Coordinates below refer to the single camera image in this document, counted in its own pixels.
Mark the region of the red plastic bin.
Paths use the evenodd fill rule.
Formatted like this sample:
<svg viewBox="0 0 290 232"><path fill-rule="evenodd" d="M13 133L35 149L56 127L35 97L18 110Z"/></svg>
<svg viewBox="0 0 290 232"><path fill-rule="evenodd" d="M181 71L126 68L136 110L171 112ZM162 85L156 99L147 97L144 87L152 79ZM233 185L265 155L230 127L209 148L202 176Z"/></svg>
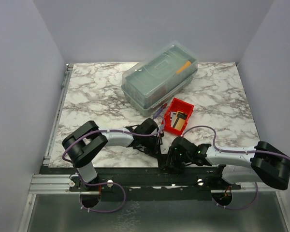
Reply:
<svg viewBox="0 0 290 232"><path fill-rule="evenodd" d="M169 108L167 109L164 119L166 132L180 136L188 124L188 120L192 115L194 105L173 98Z"/></svg>

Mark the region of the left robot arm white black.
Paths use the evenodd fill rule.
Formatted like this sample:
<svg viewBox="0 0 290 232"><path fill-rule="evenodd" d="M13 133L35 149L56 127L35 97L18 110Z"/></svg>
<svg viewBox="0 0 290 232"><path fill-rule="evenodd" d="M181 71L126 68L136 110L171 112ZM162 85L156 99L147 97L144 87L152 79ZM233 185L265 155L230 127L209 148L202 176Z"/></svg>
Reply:
<svg viewBox="0 0 290 232"><path fill-rule="evenodd" d="M93 159L105 147L121 146L142 148L145 153L156 155L160 152L160 139L164 125L158 125L148 118L143 123L119 129L99 127L90 120L68 135L63 141L62 159L77 170L81 186L87 191L97 187L97 172Z"/></svg>

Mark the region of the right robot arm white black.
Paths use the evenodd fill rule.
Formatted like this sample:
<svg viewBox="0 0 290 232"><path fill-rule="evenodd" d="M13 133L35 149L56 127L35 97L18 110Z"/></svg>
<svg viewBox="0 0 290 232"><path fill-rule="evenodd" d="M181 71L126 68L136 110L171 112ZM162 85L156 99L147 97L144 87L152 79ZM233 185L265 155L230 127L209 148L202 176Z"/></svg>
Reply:
<svg viewBox="0 0 290 232"><path fill-rule="evenodd" d="M236 182L263 182L278 190L289 185L290 157L264 141L254 147L215 149L211 144L195 145L178 136L158 161L159 168L171 174L183 173L187 163L221 167L222 172L213 176L217 189Z"/></svg>

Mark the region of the stack of credit cards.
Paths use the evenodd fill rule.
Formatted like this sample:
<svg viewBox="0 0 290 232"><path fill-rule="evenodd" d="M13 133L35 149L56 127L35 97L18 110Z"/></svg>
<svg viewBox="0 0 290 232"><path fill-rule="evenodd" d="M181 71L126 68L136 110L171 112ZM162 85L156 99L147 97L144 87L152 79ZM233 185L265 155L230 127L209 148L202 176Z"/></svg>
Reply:
<svg viewBox="0 0 290 232"><path fill-rule="evenodd" d="M171 112L171 127L176 130L182 130L187 119L187 114L181 111Z"/></svg>

